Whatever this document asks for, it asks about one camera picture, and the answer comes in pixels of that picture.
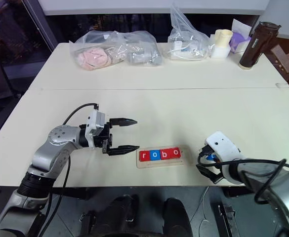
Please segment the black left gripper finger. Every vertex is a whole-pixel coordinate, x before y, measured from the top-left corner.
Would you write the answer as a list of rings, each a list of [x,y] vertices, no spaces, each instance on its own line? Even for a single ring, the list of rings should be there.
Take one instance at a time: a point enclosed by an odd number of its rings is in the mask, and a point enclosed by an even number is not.
[[[118,146],[117,148],[109,148],[108,155],[109,156],[125,155],[133,151],[136,151],[137,149],[139,149],[139,146],[133,146],[133,145]]]
[[[137,124],[137,121],[129,118],[110,118],[110,126],[131,126]]]

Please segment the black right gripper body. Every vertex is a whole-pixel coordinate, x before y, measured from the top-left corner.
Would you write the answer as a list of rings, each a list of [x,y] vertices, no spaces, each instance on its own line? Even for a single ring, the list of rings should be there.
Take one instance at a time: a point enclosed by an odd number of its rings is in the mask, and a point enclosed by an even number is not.
[[[216,162],[219,162],[219,159],[218,159],[217,155],[214,153],[213,149],[210,148],[210,155],[209,156],[203,156],[203,163],[212,164],[212,163],[216,163]],[[209,169],[210,171],[212,171],[215,174],[218,174],[221,172],[220,168],[217,168],[215,166],[207,167],[207,169]]]

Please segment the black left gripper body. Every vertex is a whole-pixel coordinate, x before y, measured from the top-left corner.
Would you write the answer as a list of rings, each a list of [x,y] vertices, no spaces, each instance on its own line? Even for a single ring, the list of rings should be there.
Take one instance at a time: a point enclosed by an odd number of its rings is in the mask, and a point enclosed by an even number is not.
[[[104,154],[112,154],[114,150],[111,148],[112,146],[112,134],[110,133],[110,129],[112,128],[112,121],[108,121],[103,130],[99,135],[93,136],[94,146],[102,149],[102,153]]]

